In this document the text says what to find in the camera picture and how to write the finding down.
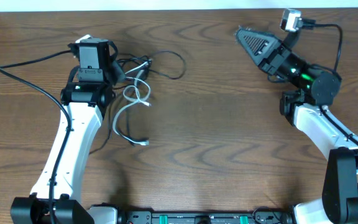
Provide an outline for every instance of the table surface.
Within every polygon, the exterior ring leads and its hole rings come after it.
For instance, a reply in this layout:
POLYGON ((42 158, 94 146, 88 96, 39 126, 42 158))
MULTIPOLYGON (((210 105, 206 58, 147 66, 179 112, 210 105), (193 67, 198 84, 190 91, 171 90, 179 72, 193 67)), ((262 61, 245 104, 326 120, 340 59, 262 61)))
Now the table surface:
MULTIPOLYGON (((114 135, 88 158, 82 204, 110 202, 154 210, 252 210, 320 197, 326 160, 280 115, 281 92, 252 63, 233 33, 238 25, 279 30, 281 9, 0 13, 0 65, 40 58, 85 34, 113 40, 136 55, 173 50, 188 63, 180 80, 151 74, 152 106, 131 110, 131 133, 150 146, 114 135)), ((320 23, 344 29, 338 71, 343 77, 331 111, 358 134, 358 9, 305 9, 320 23)), ((294 51, 332 67, 335 29, 305 31, 294 51)), ((78 61, 62 55, 9 71, 59 97, 78 61)), ((180 61, 155 58, 172 75, 180 61)), ((59 109, 33 89, 0 74, 0 223, 10 223, 14 197, 28 196, 44 168, 59 109)), ((92 149, 102 145, 106 121, 92 149)))

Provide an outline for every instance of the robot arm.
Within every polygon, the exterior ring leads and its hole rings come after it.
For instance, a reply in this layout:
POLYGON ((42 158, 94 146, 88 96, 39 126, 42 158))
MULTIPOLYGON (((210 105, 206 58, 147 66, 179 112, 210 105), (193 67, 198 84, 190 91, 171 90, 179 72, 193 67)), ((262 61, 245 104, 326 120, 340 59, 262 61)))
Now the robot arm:
MULTIPOLYGON (((323 110, 338 126, 346 133, 352 134, 353 138, 358 141, 358 136, 348 130, 335 116, 330 113, 328 106, 323 106, 323 110)), ((319 106, 303 104, 296 106, 293 125, 300 131, 304 132, 323 153, 328 160, 329 152, 332 149, 346 147, 348 149, 358 149, 358 146, 350 141, 337 127, 335 127, 320 111, 319 106)))
POLYGON ((293 125, 303 131, 328 160, 322 198, 293 208, 301 223, 358 222, 358 136, 329 112, 327 106, 295 107, 293 125))
MULTIPOLYGON (((88 106, 88 103, 69 103, 65 109, 72 120, 72 130, 62 155, 63 162, 57 170, 54 199, 66 195, 67 198, 81 203, 81 186, 86 161, 103 117, 98 106, 88 106)), ((62 112, 48 161, 37 183, 31 189, 30 194, 36 195, 37 198, 48 199, 49 197, 50 174, 62 145, 66 126, 66 117, 62 112)))
POLYGON ((286 9, 281 28, 289 32, 281 41, 273 34, 240 28, 236 39, 274 83, 290 82, 298 90, 283 92, 280 113, 303 131, 328 160, 322 198, 294 208, 297 223, 358 222, 358 137, 328 110, 339 92, 342 78, 336 72, 342 29, 336 24, 316 24, 301 12, 286 9), (310 64, 292 52, 301 29, 337 27, 340 33, 334 69, 310 64))

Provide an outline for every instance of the white wall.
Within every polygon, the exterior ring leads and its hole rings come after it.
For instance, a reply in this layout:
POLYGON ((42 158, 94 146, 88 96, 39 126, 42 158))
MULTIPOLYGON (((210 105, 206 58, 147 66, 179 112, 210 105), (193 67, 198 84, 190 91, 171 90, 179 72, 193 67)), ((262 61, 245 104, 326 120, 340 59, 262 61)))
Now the white wall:
POLYGON ((358 7, 358 0, 0 0, 0 12, 358 7))

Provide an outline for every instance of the black bracket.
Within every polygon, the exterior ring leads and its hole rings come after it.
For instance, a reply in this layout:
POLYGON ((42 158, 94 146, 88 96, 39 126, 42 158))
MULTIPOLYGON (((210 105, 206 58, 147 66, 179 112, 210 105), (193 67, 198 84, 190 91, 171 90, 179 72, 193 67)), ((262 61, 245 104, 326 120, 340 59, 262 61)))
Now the black bracket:
POLYGON ((209 216, 199 216, 194 219, 194 224, 211 224, 209 216))
POLYGON ((60 93, 61 102, 64 105, 77 102, 98 106, 104 117, 107 106, 115 98, 112 86, 125 80, 124 71, 116 61, 116 45, 106 39, 89 38, 68 47, 80 65, 70 72, 67 85, 60 93), (115 51, 112 55, 109 46, 115 51), (73 82, 77 72, 78 82, 73 82))
POLYGON ((289 49, 292 49, 295 46, 295 44, 298 42, 300 35, 301 35, 301 30, 298 30, 296 32, 289 32, 285 37, 283 43, 289 49))
POLYGON ((295 108, 305 102, 303 90, 285 91, 280 99, 280 114, 293 126, 293 115, 295 108))
POLYGON ((358 149, 345 147, 329 152, 323 187, 323 206, 333 223, 358 222, 358 149))
MULTIPOLYGON (((55 216, 60 223, 94 224, 91 215, 76 201, 61 197, 54 201, 55 216)), ((11 207, 13 223, 34 224, 50 223, 48 213, 48 200, 37 199, 36 195, 30 197, 16 197, 11 207)))

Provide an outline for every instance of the cable connector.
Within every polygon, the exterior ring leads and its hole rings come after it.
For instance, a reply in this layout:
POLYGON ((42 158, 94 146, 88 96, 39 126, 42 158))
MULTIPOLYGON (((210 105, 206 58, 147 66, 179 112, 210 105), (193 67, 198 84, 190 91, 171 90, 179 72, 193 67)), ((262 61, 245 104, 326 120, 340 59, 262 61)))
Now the cable connector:
POLYGON ((77 58, 80 60, 80 47, 78 44, 68 44, 67 47, 70 49, 72 54, 74 55, 74 58, 77 58))
POLYGON ((301 17, 302 12, 296 9, 285 9, 280 27, 286 32, 297 32, 300 29, 313 29, 316 21, 301 17))
POLYGON ((141 103, 143 103, 143 104, 146 105, 146 106, 151 106, 151 103, 146 102, 146 101, 141 101, 141 103))
POLYGON ((146 140, 146 141, 139 142, 139 144, 141 146, 148 146, 150 143, 149 143, 149 140, 146 140))

